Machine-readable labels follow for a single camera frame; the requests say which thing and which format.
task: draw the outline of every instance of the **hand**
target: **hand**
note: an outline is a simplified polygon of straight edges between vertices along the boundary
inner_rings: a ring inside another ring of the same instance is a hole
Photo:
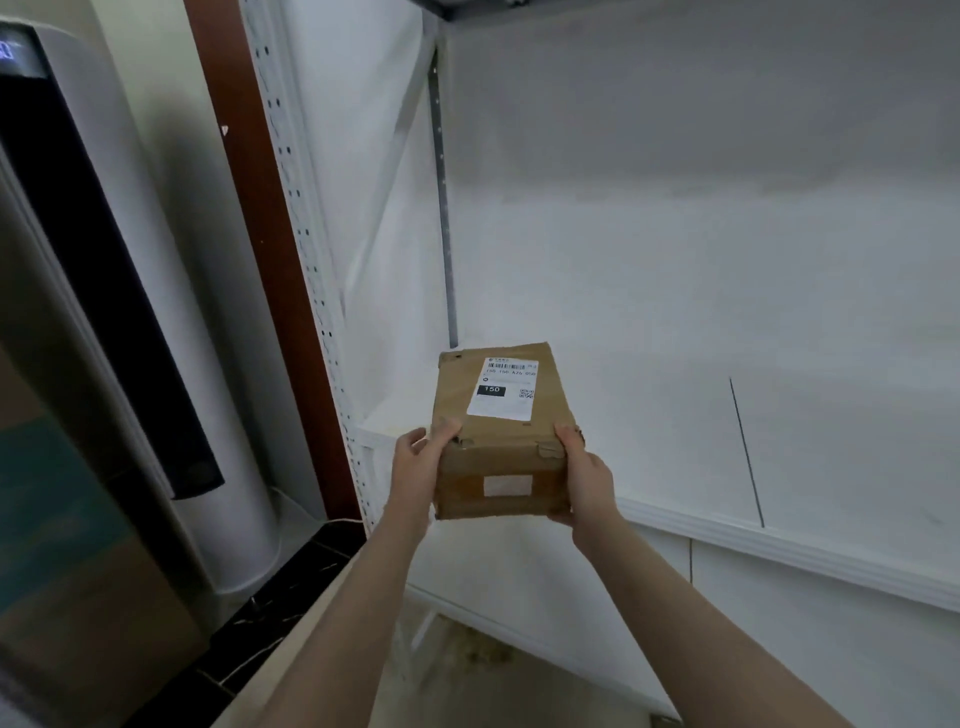
[[[573,526],[573,543],[582,550],[584,539],[611,519],[620,518],[613,494],[613,473],[599,457],[587,452],[580,433],[570,425],[554,425],[566,450],[566,487],[570,512],[550,519]]]
[[[394,450],[394,474],[390,481],[390,497],[384,515],[410,523],[422,540],[429,524],[430,503],[437,489],[437,467],[440,453],[462,427],[458,420],[443,420],[429,440],[426,429],[417,429],[401,435]]]

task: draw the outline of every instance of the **white shelving unit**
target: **white shelving unit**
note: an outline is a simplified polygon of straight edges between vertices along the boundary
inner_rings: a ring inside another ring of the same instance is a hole
[[[845,715],[948,724],[960,676],[910,666],[960,650],[960,8],[509,5],[242,0],[368,526],[439,352],[547,340],[694,586],[800,673],[883,662]],[[555,524],[438,523],[410,589],[669,708]]]

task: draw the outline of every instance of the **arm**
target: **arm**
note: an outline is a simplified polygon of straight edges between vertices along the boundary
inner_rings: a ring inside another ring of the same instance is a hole
[[[430,441],[422,427],[396,441],[383,518],[267,702],[261,728],[368,724],[407,571],[426,533],[440,453],[459,431],[450,421]]]
[[[573,541],[597,570],[684,725],[781,728],[850,724],[680,576],[616,510],[613,476],[580,435],[567,453]]]

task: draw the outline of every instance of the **black label with number 150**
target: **black label with number 150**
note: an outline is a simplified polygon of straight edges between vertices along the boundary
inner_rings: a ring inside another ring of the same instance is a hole
[[[507,394],[506,387],[491,387],[489,384],[481,384],[477,387],[478,395],[486,395],[487,397],[505,397]]]

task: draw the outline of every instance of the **black marble baseboard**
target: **black marble baseboard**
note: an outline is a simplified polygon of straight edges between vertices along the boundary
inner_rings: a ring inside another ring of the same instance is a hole
[[[125,728],[208,728],[366,541],[361,523],[325,523]]]

